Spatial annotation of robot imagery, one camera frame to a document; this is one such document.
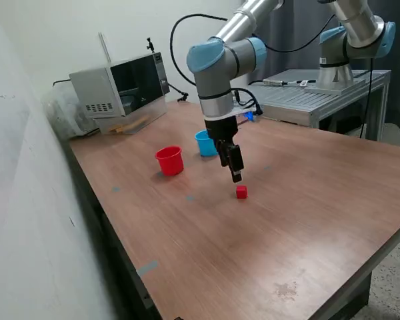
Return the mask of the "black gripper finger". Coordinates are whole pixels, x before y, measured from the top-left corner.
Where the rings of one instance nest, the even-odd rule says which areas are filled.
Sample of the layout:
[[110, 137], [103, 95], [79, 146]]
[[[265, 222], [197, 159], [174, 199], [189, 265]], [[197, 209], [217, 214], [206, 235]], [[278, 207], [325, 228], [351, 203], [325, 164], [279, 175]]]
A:
[[226, 151], [225, 151], [225, 141], [216, 140], [216, 150], [219, 154], [220, 162], [222, 167], [228, 166]]
[[242, 180], [241, 171], [244, 169], [240, 147], [238, 145], [228, 146], [227, 157], [232, 180], [234, 183], [238, 183]]

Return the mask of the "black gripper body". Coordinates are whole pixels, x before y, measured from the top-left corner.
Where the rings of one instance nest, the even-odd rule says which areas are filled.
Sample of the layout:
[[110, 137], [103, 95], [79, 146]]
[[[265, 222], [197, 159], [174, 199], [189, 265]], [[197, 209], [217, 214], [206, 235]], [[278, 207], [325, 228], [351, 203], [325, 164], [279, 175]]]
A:
[[232, 141], [238, 132], [236, 116], [215, 121], [205, 120], [205, 126], [208, 136], [214, 141]]

